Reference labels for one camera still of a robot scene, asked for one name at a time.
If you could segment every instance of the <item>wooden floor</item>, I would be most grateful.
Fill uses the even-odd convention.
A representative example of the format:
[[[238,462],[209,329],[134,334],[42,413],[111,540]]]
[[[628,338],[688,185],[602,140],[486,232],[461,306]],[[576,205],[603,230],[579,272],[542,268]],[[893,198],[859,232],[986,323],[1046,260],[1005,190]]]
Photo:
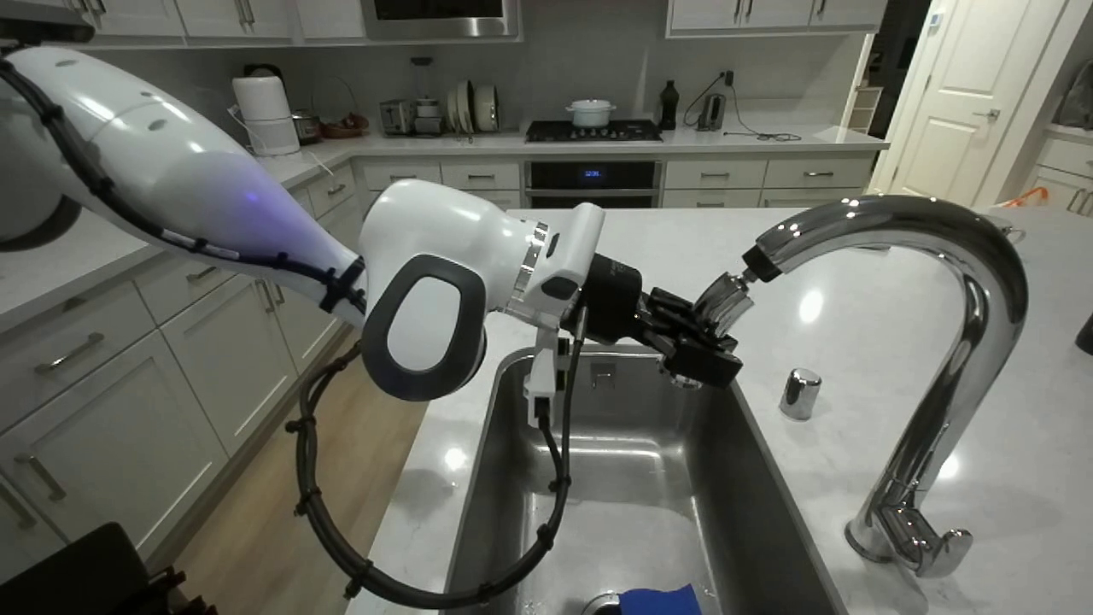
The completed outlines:
[[[419,425],[349,367],[317,409],[317,483],[341,534],[366,554]],[[293,436],[272,431],[173,561],[186,596],[222,615],[341,615],[346,575],[293,515]]]

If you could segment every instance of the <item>sink basin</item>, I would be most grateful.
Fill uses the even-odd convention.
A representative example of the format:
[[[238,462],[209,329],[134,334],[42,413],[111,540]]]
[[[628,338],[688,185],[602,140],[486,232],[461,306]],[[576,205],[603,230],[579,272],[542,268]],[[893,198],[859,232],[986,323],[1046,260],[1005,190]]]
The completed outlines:
[[[448,588],[497,577],[553,510],[524,417],[528,351],[497,370]],[[611,615],[628,588],[688,585],[703,615],[839,610],[734,386],[684,388],[637,349],[586,349],[573,490],[545,561],[474,615]]]

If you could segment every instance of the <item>oven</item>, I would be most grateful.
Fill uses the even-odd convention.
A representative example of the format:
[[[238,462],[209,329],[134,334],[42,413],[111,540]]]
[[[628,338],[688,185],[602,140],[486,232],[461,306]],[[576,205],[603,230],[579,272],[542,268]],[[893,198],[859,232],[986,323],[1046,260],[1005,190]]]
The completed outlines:
[[[651,207],[654,159],[537,159],[528,163],[534,207]]]
[[[519,0],[366,0],[373,40],[519,39]]]

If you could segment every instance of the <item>faucet spout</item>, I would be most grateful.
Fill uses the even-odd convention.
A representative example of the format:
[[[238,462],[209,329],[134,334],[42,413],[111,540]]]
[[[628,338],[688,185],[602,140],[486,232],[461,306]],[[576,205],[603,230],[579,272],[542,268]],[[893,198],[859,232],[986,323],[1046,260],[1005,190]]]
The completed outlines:
[[[842,245],[906,245],[942,260],[963,292],[963,329],[915,417],[847,523],[849,547],[866,561],[901,561],[918,577],[958,567],[971,534],[937,534],[918,514],[942,462],[1005,370],[1029,314],[1029,278],[1005,232],[971,207],[929,198],[839,198],[806,207],[753,240],[748,272],[774,280]]]

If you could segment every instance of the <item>blue object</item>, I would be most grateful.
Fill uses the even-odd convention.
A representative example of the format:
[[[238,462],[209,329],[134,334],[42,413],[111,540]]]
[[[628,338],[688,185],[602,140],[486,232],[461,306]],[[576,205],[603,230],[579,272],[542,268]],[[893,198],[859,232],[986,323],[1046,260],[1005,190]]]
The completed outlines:
[[[695,609],[695,596],[688,585],[676,591],[647,591],[647,588],[626,591],[617,596],[617,610],[622,615],[703,615]]]

